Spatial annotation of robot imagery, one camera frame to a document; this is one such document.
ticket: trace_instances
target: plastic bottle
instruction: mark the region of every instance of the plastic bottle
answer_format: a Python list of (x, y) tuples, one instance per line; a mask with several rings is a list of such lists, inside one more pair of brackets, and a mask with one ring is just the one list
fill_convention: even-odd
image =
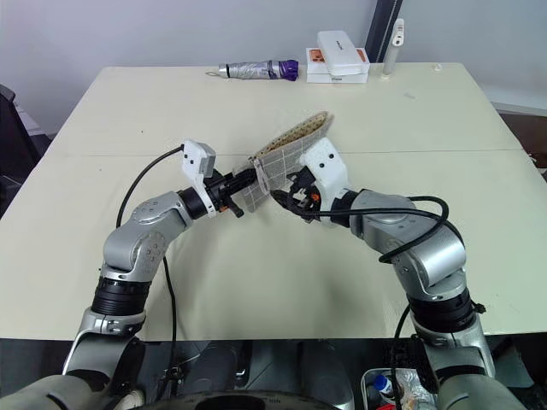
[(395, 396), (393, 392), (393, 384), (391, 383), (391, 380), (384, 376), (383, 374), (379, 374), (374, 379), (373, 387), (380, 392), (384, 398), (388, 399), (389, 401), (393, 400), (393, 397)]

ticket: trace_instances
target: electrical wire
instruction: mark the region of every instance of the electrical wire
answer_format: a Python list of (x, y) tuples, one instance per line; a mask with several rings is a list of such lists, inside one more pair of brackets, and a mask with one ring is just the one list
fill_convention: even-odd
[(302, 211), (298, 208), (296, 208), (295, 202), (297, 200), (292, 198), (292, 194), (295, 192), (284, 192), (282, 190), (273, 190), (270, 192), (273, 199), (275, 199), (281, 206), (285, 206), (288, 210), (293, 212), (297, 216), (305, 217), (305, 218), (320, 218), (320, 217), (335, 217), (335, 216), (351, 216), (351, 215), (371, 215), (371, 214), (411, 214), (411, 215), (419, 215), (424, 216), (426, 218), (434, 219), (437, 221), (437, 223), (430, 228), (428, 231), (424, 232), (423, 234), (419, 235), (417, 238), (413, 239), (412, 241), (405, 243), (404, 245), (401, 245), (400, 247), (383, 254), (379, 261), (382, 263), (391, 263), (391, 258), (395, 255), (399, 255), (402, 252), (405, 252), (406, 250), (409, 250), (410, 248), (413, 248), (414, 246), (418, 245), (419, 243), (425, 242), (428, 238), (432, 237), (442, 226), (447, 226), (457, 237), (458, 239), (463, 243), (462, 235), (460, 232), (456, 229), (455, 226), (453, 226), (447, 219), (448, 219), (448, 204), (443, 201), (440, 198), (437, 198), (435, 196), (411, 196), (409, 197), (409, 200), (411, 201), (429, 201), (429, 202), (436, 202), (439, 204), (442, 208), (441, 215), (433, 214), (431, 212), (423, 211), (420, 209), (412, 209), (412, 208), (367, 208), (367, 209), (339, 209), (334, 211)]
[(137, 187), (140, 180), (143, 178), (143, 176), (158, 162), (165, 160), (167, 157), (176, 154), (177, 152), (182, 151), (185, 148), (185, 146), (182, 144), (179, 147), (175, 149), (171, 149), (170, 151), (166, 152), (163, 155), (158, 156), (153, 162), (148, 164), (145, 169), (143, 169), (140, 174), (135, 178), (131, 186), (129, 187), (129, 190), (127, 190), (126, 195), (123, 198), (123, 201), (121, 201), (120, 210), (118, 211), (118, 217), (116, 218), (116, 228), (119, 228), (121, 225), (121, 217), (123, 215), (123, 211), (126, 209), (127, 202), (129, 201), (129, 197)]
[(399, 246), (398, 248), (387, 252), (386, 254), (383, 254), (379, 258), (379, 262), (381, 263), (391, 263), (391, 258), (397, 255), (400, 255), (402, 252), (406, 252), (407, 250), (413, 248), (414, 246), (425, 242), (427, 239), (435, 235), (439, 229), (444, 225), (444, 222), (448, 220), (448, 203), (443, 201), (441, 198), (437, 198), (436, 196), (409, 196), (409, 200), (412, 202), (419, 202), (419, 201), (427, 201), (427, 202), (436, 202), (441, 207), (441, 215), (440, 218), (437, 220), (435, 225), (433, 225), (428, 231), (425, 233), (422, 233), (417, 238), (413, 239), (410, 242), (405, 243), (404, 245)]
[[(157, 163), (163, 161), (164, 159), (168, 158), (171, 155), (176, 154), (177, 152), (180, 152), (184, 149), (184, 145), (180, 145), (179, 147), (175, 149), (171, 149), (170, 151), (166, 152), (165, 154), (162, 154), (158, 156), (153, 162), (148, 164), (141, 172), (140, 174), (135, 178), (131, 186), (129, 187), (129, 190), (127, 190), (126, 195), (123, 198), (123, 201), (120, 205), (120, 210), (118, 211), (118, 216), (116, 218), (116, 228), (119, 228), (121, 226), (121, 218), (123, 217), (123, 212), (126, 209), (126, 205), (129, 202), (129, 198), (131, 197), (131, 194), (137, 187), (140, 180), (145, 176), (145, 174), (154, 167)], [(174, 367), (174, 352), (175, 347), (177, 343), (177, 301), (175, 299), (175, 294), (173, 290), (173, 284), (171, 283), (171, 276), (169, 275), (169, 267), (168, 267), (168, 260), (165, 256), (163, 256), (163, 268), (165, 270), (165, 280), (168, 285), (169, 295), (171, 297), (171, 346), (169, 349), (169, 365), (168, 365), (168, 374), (169, 371)], [(162, 387), (159, 389), (158, 394), (156, 396), (156, 401), (160, 400), (165, 393), (165, 389), (168, 385), (168, 378), (164, 380), (164, 383), (162, 384)]]
[(397, 360), (395, 356), (395, 351), (399, 343), (399, 337), (401, 336), (401, 329), (403, 328), (404, 321), (407, 319), (407, 316), (410, 312), (410, 305), (404, 309), (399, 323), (397, 323), (397, 328), (395, 330), (395, 336), (393, 337), (393, 344), (391, 345), (391, 385), (393, 386), (393, 394), (395, 398), (395, 406), (397, 410), (402, 410), (401, 406), (401, 392), (399, 391), (399, 383), (397, 382)]
[(6, 178), (8, 181), (11, 181), (13, 182), (14, 184), (16, 185), (19, 185), (19, 186), (22, 186), (23, 184), (21, 182), (18, 182), (16, 180), (14, 180), (13, 178), (10, 178), (8, 175), (2, 175), (2, 178)]

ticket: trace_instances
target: white wall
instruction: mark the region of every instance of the white wall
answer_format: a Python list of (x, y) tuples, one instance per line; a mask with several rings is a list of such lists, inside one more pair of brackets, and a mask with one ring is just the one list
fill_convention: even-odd
[(56, 132), (102, 67), (305, 60), (319, 30), (364, 44), (375, 0), (0, 0), (0, 83)]
[(462, 62), (494, 105), (547, 114), (547, 0), (403, 0), (399, 17), (400, 61)]

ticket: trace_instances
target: floor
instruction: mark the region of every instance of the floor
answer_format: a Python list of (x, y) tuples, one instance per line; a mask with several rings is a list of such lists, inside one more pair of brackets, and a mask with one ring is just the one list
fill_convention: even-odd
[[(501, 377), (509, 386), (520, 386), (513, 391), (526, 403), (527, 408), (547, 408), (547, 390), (545, 389), (547, 354), (544, 349), (547, 345), (547, 333), (522, 337), (526, 339), (524, 343), (519, 342), (519, 336), (512, 337), (514, 340), (509, 343), (506, 337), (488, 337), (493, 354), (497, 357), (498, 378)], [(242, 388), (299, 393), (300, 380), (297, 371), (299, 342), (299, 340), (253, 341), (249, 378)], [(356, 410), (362, 410), (360, 387), (362, 374), (371, 368), (388, 366), (391, 340), (333, 339), (328, 342), (336, 349), (338, 358), (344, 365), (354, 391)], [(207, 341), (178, 342), (175, 355), (177, 362), (186, 370), (190, 369), (207, 344)], [(532, 361), (536, 366), (535, 370), (532, 368), (532, 375), (543, 378), (542, 384), (534, 384), (532, 387), (526, 385), (530, 378), (524, 364), (518, 363), (521, 360), (521, 354), (517, 352), (512, 359), (503, 358), (519, 344), (526, 349), (525, 359)], [(70, 342), (0, 339), (0, 396), (13, 393), (39, 378), (57, 374), (62, 368), (69, 348)], [(168, 352), (169, 343), (167, 342), (146, 343), (146, 354), (139, 373), (138, 386), (146, 392), (148, 400), (155, 395), (159, 380), (167, 367)], [(408, 339), (403, 340), (402, 352), (398, 365), (413, 367)], [(498, 365), (498, 362), (503, 361), (504, 368), (503, 364)]]
[(547, 117), (500, 114), (547, 181)]

